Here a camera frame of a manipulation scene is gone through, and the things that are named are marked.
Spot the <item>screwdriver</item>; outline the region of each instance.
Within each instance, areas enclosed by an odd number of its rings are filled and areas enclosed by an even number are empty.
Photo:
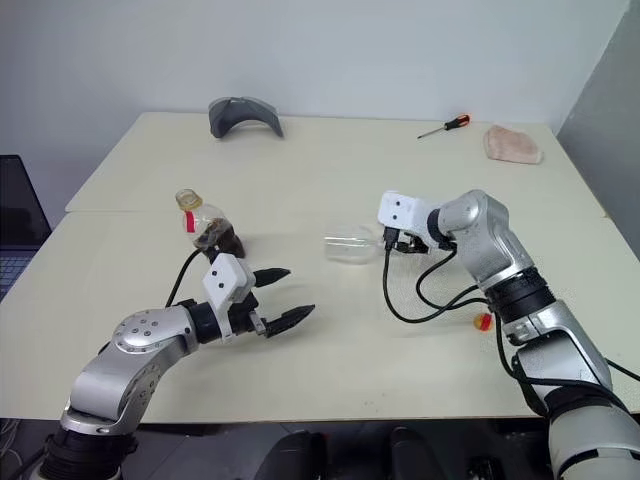
[[[435,130],[431,130],[430,132],[423,133],[422,135],[418,136],[418,140],[424,137],[428,137],[432,133],[440,132],[442,130],[446,131],[446,130],[453,130],[454,128],[466,127],[467,125],[469,125],[469,122],[471,122],[471,115],[468,115],[466,113],[463,115],[458,115],[456,118],[454,118],[450,122],[445,123],[442,127],[436,128]]]

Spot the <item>pink sponge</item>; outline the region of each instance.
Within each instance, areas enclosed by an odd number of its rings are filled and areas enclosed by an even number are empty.
[[[542,151],[529,135],[494,125],[484,134],[484,151],[494,160],[540,163]]]

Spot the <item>black cable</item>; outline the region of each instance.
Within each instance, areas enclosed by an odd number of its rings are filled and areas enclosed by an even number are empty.
[[[548,387],[582,387],[594,390],[598,392],[600,395],[609,399],[612,403],[615,403],[618,407],[620,407],[625,412],[629,412],[627,407],[625,407],[622,400],[618,398],[618,396],[613,393],[608,388],[603,387],[597,383],[585,382],[582,380],[568,380],[568,379],[560,379],[560,378],[531,378],[526,375],[521,375],[519,373],[514,372],[509,366],[509,362],[507,361],[507,356],[504,353],[504,344],[502,343],[502,319],[500,316],[494,312],[496,317],[496,343],[498,344],[498,356],[500,357],[500,363],[502,364],[502,368],[507,372],[514,380],[517,380],[520,383],[524,383],[527,385],[543,385]]]
[[[610,367],[615,368],[619,372],[624,373],[628,377],[633,378],[636,382],[640,382],[640,375],[638,375],[637,373],[633,373],[631,370],[624,368],[622,365],[618,365],[613,360],[609,360],[608,358],[605,358],[605,360],[607,361]]]
[[[387,277],[388,277],[388,274],[389,274],[389,256],[390,256],[390,254],[391,254],[391,250],[390,249],[387,249],[385,251],[385,253],[384,253],[384,268],[382,269],[382,293],[384,294],[384,301],[387,303],[387,307],[389,308],[391,313],[393,313],[393,315],[398,320],[402,320],[405,323],[424,323],[424,322],[428,322],[429,320],[433,320],[437,316],[442,315],[447,310],[450,310],[451,306],[454,305],[458,300],[460,300],[462,297],[467,295],[469,292],[472,292],[477,288],[475,285],[473,285],[472,287],[466,288],[465,290],[460,292],[458,295],[453,297],[451,299],[451,301],[449,301],[449,303],[447,303],[446,305],[443,305],[442,308],[439,308],[437,311],[435,311],[431,315],[427,315],[426,317],[421,317],[421,318],[403,317],[393,307],[393,305],[391,304],[391,299],[389,298],[389,290],[388,290],[388,287],[387,287]]]
[[[192,262],[194,258],[198,256],[199,253],[200,253],[200,250],[196,249],[185,260],[184,264],[182,265],[182,268],[180,269],[180,273],[178,273],[178,278],[176,278],[176,283],[173,284],[173,288],[171,289],[171,293],[169,294],[167,303],[164,306],[165,308],[170,307],[171,304],[173,303],[173,299],[175,298],[176,293],[178,293],[178,288],[180,287],[180,283],[182,282],[182,277],[184,277],[184,274],[187,271],[189,264]]]
[[[442,308],[445,308],[444,305],[438,305],[437,303],[431,302],[423,293],[421,290],[422,287],[422,282],[424,282],[424,280],[433,272],[435,272],[438,268],[442,267],[445,263],[449,262],[450,260],[453,259],[453,257],[456,256],[456,253],[458,253],[457,249],[454,248],[451,253],[449,255],[447,255],[446,258],[444,258],[443,260],[440,260],[439,262],[437,262],[436,264],[432,265],[431,267],[429,267],[427,270],[425,270],[422,275],[420,275],[418,277],[418,281],[416,282],[416,293],[418,294],[418,297],[420,297],[420,300],[422,300],[424,303],[426,303],[427,305],[429,305],[431,308],[435,308],[437,310],[440,310]],[[469,292],[472,292],[474,290],[477,290],[478,286],[474,285],[473,287],[469,287]],[[460,303],[456,303],[455,305],[451,305],[450,307],[447,308],[447,310],[456,310],[458,308],[464,307],[466,305],[470,305],[472,303],[484,303],[485,305],[488,304],[489,302],[487,302],[486,298],[469,298],[467,300],[464,300]]]
[[[13,472],[11,475],[9,475],[9,478],[7,478],[7,480],[18,480],[18,478],[20,478],[20,475],[22,475],[27,470],[29,470],[31,467],[33,467],[33,465],[38,460],[40,460],[43,456],[44,456],[44,447],[42,447],[36,453],[31,455],[29,458],[27,458],[24,461],[24,463],[22,465],[20,465],[20,467],[18,467],[18,469],[15,472]]]

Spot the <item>laptop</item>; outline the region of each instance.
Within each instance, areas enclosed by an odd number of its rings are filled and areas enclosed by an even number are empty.
[[[51,234],[17,155],[0,155],[0,301]]]

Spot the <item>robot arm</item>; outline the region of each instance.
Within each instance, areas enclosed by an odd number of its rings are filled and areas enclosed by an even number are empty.
[[[209,301],[135,313],[116,327],[111,341],[76,379],[57,433],[32,479],[117,479],[135,450],[137,429],[162,375],[200,344],[228,342],[255,331],[267,338],[302,321],[314,305],[279,319],[260,317],[254,286],[273,283],[284,269],[252,272],[244,260],[220,253],[203,279]]]
[[[557,478],[640,478],[640,427],[613,401],[603,356],[567,305],[556,300],[509,229],[504,205],[480,190],[439,208],[395,192],[383,195],[378,220],[427,245],[457,248],[460,260],[517,347],[516,376],[531,409],[550,420]]]

